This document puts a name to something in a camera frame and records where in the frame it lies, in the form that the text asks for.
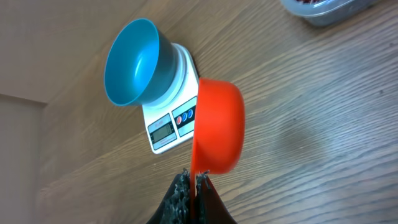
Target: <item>wooden tabletop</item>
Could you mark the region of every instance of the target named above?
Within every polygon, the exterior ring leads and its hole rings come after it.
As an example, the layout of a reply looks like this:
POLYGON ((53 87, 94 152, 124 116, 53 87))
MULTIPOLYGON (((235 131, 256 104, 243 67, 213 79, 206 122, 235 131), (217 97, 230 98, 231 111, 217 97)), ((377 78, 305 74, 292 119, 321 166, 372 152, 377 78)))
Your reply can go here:
MULTIPOLYGON (((279 1, 147 0, 201 77, 242 91, 241 159, 210 178, 238 223, 398 223, 398 2, 316 29, 279 1)), ((103 86, 114 38, 44 111, 38 223, 145 223, 192 142, 161 155, 103 86)))

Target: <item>clear plastic container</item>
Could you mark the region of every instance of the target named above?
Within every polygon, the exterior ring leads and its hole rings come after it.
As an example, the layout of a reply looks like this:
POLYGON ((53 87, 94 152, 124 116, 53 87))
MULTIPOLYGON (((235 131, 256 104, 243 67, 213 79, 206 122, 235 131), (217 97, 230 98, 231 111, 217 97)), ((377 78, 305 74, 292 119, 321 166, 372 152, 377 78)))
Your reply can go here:
POLYGON ((356 14, 378 0, 280 0, 288 11, 315 26, 327 26, 356 14))

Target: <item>red measuring cup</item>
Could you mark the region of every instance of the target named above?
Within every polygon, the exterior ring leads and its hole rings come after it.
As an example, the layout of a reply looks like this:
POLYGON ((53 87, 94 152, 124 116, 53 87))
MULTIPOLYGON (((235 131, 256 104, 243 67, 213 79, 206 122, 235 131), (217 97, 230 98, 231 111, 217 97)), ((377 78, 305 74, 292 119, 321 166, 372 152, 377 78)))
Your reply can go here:
POLYGON ((191 203, 195 198, 196 174, 207 170, 211 174, 225 174, 238 163, 244 138, 242 94, 230 82, 201 78, 195 114, 191 203))

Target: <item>digital kitchen scale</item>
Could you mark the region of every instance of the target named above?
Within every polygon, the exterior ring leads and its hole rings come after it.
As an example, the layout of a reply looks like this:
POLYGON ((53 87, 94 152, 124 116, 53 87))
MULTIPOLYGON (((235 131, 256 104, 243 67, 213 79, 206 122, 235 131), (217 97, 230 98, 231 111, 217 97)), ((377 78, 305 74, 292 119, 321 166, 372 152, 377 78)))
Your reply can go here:
POLYGON ((160 98, 142 106, 150 147, 155 154, 193 137, 198 75, 189 51, 179 44, 172 45, 178 57, 174 79, 160 98))

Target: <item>teal plastic bowl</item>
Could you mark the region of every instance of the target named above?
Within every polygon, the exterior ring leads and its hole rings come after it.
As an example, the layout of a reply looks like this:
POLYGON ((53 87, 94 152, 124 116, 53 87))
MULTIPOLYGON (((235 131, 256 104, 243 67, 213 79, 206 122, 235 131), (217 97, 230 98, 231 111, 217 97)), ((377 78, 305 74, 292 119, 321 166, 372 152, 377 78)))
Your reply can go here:
POLYGON ((148 19, 137 19, 118 35, 105 65, 104 85, 118 106, 143 105, 161 97, 177 69, 176 51, 148 19))

